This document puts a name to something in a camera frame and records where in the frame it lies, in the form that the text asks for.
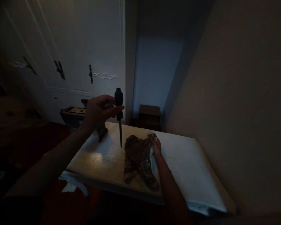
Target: wrist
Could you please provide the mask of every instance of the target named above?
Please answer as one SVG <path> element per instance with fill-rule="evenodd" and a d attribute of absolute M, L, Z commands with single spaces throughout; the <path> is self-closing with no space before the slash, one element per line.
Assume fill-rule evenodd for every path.
<path fill-rule="evenodd" d="M 90 136 L 96 129 L 91 126 L 84 126 L 84 124 L 82 123 L 77 130 Z"/>
<path fill-rule="evenodd" d="M 155 160 L 157 161 L 157 160 L 163 159 L 163 156 L 162 156 L 161 153 L 159 153 L 159 154 L 155 154 L 155 153 L 154 153 L 154 158 L 155 158 Z"/>

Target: cloth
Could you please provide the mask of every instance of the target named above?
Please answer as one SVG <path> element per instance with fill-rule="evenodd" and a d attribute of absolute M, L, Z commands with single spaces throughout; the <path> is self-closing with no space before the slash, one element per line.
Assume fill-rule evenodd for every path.
<path fill-rule="evenodd" d="M 149 134 L 148 138 L 142 140 L 131 135 L 125 142 L 125 169 L 124 179 L 130 183 L 132 178 L 140 174 L 145 184 L 153 191 L 159 189 L 157 180 L 152 172 L 153 147 L 150 137 L 157 141 L 156 134 Z"/>

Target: cabinet handle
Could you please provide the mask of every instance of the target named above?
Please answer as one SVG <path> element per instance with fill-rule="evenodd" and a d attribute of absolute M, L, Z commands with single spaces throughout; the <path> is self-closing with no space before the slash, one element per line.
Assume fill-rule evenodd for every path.
<path fill-rule="evenodd" d="M 60 74 L 60 76 L 62 77 L 62 79 L 65 80 L 65 75 L 64 75 L 64 73 L 63 73 L 62 65 L 61 65 L 60 61 L 58 61 L 58 64 L 57 64 L 56 60 L 54 60 L 54 63 L 55 63 L 55 65 L 56 65 L 56 71 L 59 72 L 59 74 Z"/>
<path fill-rule="evenodd" d="M 91 71 L 91 65 L 90 65 L 90 73 L 88 75 L 91 77 L 91 83 L 93 83 L 93 72 Z"/>
<path fill-rule="evenodd" d="M 24 58 L 25 62 L 28 64 L 28 65 L 26 65 L 26 67 L 29 68 L 29 69 L 31 69 L 32 72 L 34 73 L 34 75 L 37 75 L 36 72 L 35 72 L 35 70 L 32 68 L 32 66 L 30 65 L 30 63 L 29 63 L 28 60 L 26 59 L 26 57 L 23 56 L 23 58 Z"/>

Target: decorative carving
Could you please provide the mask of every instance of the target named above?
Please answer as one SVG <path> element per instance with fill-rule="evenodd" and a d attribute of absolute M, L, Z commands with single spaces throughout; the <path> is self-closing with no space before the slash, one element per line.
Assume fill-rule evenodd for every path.
<path fill-rule="evenodd" d="M 113 75 L 108 75 L 107 73 L 93 73 L 94 77 L 99 77 L 100 79 L 107 79 L 107 80 L 112 80 L 113 78 L 118 79 L 118 76 L 113 76 Z"/>

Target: person's left hand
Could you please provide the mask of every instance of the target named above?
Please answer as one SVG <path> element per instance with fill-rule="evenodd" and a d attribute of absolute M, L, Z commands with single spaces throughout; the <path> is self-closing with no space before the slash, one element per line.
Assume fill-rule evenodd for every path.
<path fill-rule="evenodd" d="M 86 115 L 80 127 L 94 132 L 110 117 L 115 117 L 125 106 L 115 105 L 115 98 L 110 95 L 101 95 L 89 99 L 86 106 Z"/>

